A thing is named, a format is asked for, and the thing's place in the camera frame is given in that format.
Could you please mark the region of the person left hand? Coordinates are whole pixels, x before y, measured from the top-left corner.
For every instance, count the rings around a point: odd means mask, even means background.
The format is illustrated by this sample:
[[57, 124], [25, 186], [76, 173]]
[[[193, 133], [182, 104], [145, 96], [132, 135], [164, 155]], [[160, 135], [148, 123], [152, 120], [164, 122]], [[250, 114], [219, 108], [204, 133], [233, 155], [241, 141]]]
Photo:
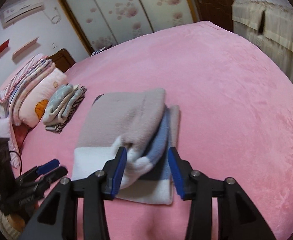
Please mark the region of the person left hand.
[[23, 232], [26, 227], [24, 219], [17, 214], [10, 214], [7, 216], [8, 223], [18, 232]]

